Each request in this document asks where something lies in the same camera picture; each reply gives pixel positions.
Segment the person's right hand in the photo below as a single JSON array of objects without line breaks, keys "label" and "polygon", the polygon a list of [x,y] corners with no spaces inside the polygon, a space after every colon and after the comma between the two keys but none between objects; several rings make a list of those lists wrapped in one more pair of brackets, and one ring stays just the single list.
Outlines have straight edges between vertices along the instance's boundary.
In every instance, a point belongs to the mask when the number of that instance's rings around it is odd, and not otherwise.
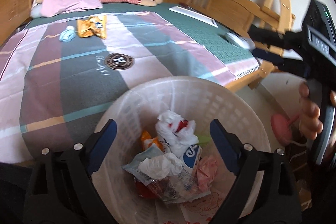
[{"label": "person's right hand", "polygon": [[299,130],[306,139],[315,140],[322,133],[323,123],[319,120],[321,110],[310,98],[310,91],[306,83],[299,88],[300,122]]}]

